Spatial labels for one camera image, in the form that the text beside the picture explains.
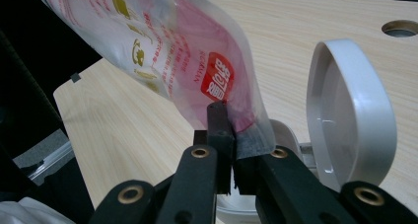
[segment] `wooden table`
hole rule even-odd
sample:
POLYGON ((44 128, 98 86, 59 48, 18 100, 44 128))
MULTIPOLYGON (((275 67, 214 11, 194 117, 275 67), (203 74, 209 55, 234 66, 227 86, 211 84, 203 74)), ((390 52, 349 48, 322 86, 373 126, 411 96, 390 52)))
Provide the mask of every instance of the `wooden table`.
MULTIPOLYGON (((391 99, 398 144, 381 184, 418 214, 418 36, 382 26, 418 21, 418 3, 388 0, 210 0, 244 29, 268 115, 310 141, 306 90, 320 40, 350 38, 370 58, 391 99)), ((94 207, 117 184, 155 185, 171 175, 193 129, 174 105, 102 59, 59 87, 54 98, 94 207)))

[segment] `plastic bag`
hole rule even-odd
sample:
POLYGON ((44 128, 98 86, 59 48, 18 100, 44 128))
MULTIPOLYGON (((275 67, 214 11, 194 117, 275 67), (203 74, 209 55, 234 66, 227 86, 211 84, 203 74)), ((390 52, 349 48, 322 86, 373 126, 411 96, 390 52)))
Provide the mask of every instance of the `plastic bag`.
POLYGON ((240 26, 207 0, 42 0, 103 58, 174 102, 194 129, 227 103, 237 159, 274 149, 240 26))

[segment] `white container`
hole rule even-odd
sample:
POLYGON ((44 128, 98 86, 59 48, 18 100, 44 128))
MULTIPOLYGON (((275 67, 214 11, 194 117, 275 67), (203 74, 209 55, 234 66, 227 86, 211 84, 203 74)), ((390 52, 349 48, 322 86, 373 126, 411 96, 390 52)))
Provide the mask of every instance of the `white container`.
MULTIPOLYGON (((323 185, 340 191, 351 181, 377 186, 382 182, 396 150, 395 117, 378 74, 351 39, 317 44, 307 117, 315 171, 323 185)), ((275 131, 279 145, 304 160, 291 129, 278 121, 272 123, 280 127, 275 131)), ((225 224, 260 223, 255 197, 242 196, 235 189, 230 196, 218 195, 217 216, 225 224)))

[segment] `white lid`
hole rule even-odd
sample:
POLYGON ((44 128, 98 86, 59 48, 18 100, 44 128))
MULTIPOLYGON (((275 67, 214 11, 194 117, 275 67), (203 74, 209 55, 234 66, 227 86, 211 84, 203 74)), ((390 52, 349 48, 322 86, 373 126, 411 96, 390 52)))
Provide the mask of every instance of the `white lid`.
POLYGON ((396 150, 396 123, 383 84, 350 39, 319 42, 307 93, 311 144, 320 181, 378 185, 396 150))

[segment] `red logo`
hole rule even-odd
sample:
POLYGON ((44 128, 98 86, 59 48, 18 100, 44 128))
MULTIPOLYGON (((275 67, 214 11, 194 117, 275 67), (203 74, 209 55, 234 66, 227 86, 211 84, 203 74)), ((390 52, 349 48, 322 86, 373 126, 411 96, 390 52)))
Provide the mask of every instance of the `red logo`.
POLYGON ((206 74, 200 90, 213 101, 224 101, 228 98, 234 83, 234 69, 223 55, 209 53, 206 74))

